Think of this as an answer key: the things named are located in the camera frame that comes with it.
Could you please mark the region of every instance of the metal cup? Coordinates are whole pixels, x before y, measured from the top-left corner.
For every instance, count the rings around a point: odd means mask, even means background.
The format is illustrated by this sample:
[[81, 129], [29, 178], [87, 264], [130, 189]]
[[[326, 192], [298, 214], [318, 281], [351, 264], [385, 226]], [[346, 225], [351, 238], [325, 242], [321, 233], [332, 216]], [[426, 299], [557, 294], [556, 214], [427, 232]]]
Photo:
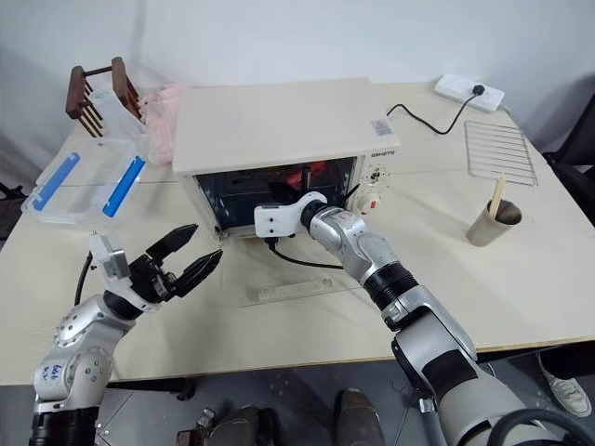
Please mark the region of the metal cup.
[[488, 209], [490, 200], [467, 231], [467, 239], [475, 246], [487, 246], [500, 235], [521, 223], [521, 210], [506, 200], [500, 202], [496, 218], [491, 218]]

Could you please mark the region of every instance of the white sneaker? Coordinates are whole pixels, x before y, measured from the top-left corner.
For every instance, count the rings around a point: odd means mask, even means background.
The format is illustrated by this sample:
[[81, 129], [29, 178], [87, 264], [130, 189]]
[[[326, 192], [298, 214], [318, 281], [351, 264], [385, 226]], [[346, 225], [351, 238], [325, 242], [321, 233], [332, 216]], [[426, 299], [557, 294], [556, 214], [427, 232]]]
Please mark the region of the white sneaker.
[[591, 401], [588, 399], [587, 392], [578, 384], [578, 381], [574, 378], [557, 378], [543, 368], [540, 358], [539, 366], [548, 381], [551, 393], [554, 394], [554, 397], [556, 397], [556, 400], [558, 400], [564, 409], [580, 418], [591, 415]]

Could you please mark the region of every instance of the oven control knob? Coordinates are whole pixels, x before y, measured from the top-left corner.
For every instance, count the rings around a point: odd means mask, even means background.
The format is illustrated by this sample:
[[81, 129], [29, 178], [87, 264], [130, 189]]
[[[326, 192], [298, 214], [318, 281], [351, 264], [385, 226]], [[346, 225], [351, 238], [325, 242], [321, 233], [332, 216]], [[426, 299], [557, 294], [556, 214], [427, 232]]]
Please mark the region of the oven control knob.
[[376, 192], [367, 192], [358, 199], [356, 207], [365, 215], [377, 209], [379, 205], [380, 195]]

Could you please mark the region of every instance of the clear plastic container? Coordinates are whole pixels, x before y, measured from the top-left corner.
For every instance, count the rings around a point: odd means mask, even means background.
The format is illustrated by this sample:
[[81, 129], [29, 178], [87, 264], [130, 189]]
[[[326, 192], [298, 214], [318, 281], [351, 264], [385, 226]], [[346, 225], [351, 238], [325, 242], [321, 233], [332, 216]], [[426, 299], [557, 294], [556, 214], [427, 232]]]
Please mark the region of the clear plastic container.
[[109, 225], [145, 161], [132, 139], [70, 138], [23, 203], [24, 214], [83, 230]]

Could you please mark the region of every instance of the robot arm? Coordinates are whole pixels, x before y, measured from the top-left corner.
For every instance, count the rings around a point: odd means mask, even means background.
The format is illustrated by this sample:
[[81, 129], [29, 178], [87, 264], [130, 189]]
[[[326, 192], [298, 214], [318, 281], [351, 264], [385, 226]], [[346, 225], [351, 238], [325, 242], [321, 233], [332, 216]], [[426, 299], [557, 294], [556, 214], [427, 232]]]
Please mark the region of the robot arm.
[[[295, 216], [299, 223], [287, 226]], [[497, 421], [525, 408], [507, 386], [477, 365], [475, 347], [465, 330], [417, 283], [387, 240], [368, 231], [360, 216], [330, 206], [323, 195], [310, 192], [289, 206], [257, 208], [255, 222], [259, 236], [306, 230], [367, 291], [395, 332], [392, 350], [412, 385], [436, 401], [448, 444], [489, 444]], [[541, 425], [519, 424], [511, 429], [506, 444], [556, 439]]]
[[54, 333], [52, 347], [35, 370], [37, 393], [30, 446], [95, 444], [95, 421], [112, 371], [117, 343], [141, 314], [156, 311], [174, 295], [186, 295], [217, 266], [222, 252], [201, 257], [176, 278], [163, 259], [186, 244], [196, 225], [177, 228], [128, 265], [107, 237], [90, 246], [106, 291], [71, 309]]

